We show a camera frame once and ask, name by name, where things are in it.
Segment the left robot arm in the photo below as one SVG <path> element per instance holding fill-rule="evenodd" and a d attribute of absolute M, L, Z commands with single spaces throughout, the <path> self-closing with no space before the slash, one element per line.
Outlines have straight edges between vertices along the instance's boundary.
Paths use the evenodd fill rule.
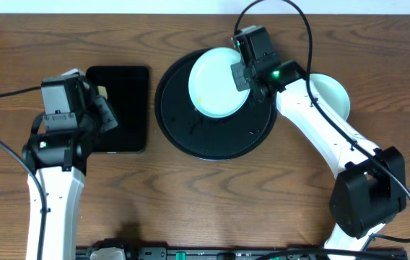
<path fill-rule="evenodd" d="M 87 158 L 118 126 L 106 96 L 79 69 L 42 81 L 44 112 L 24 145 L 31 173 L 27 259 L 75 259 L 79 200 Z"/>

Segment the green plate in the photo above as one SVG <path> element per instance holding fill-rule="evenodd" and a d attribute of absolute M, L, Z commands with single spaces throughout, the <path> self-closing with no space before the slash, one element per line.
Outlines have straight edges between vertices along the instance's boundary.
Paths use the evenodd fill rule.
<path fill-rule="evenodd" d="M 194 63 L 188 79 L 190 99 L 197 110 L 210 118 L 224 118 L 238 111 L 250 94 L 239 91 L 231 66 L 241 60 L 231 48 L 213 48 Z"/>
<path fill-rule="evenodd" d="M 344 119 L 347 120 L 351 103 L 344 86 L 326 74 L 311 74 L 314 83 L 323 99 Z"/>

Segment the yellow sponge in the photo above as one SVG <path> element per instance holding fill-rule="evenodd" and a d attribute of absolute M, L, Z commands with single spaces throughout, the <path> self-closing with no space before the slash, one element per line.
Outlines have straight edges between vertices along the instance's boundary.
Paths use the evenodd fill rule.
<path fill-rule="evenodd" d="M 103 96 L 105 99 L 108 99 L 108 92 L 106 87 L 98 86 L 97 87 L 99 95 Z"/>

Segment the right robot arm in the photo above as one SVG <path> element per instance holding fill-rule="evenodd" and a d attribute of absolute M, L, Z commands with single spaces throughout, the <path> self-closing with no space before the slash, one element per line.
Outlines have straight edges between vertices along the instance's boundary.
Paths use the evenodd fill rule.
<path fill-rule="evenodd" d="M 294 61 L 254 71 L 231 66 L 239 91 L 274 100 L 277 110 L 313 144 L 335 178 L 329 208 L 335 226 L 326 249 L 359 252 L 406 208 L 405 161 L 395 148 L 381 149 L 356 131 Z"/>

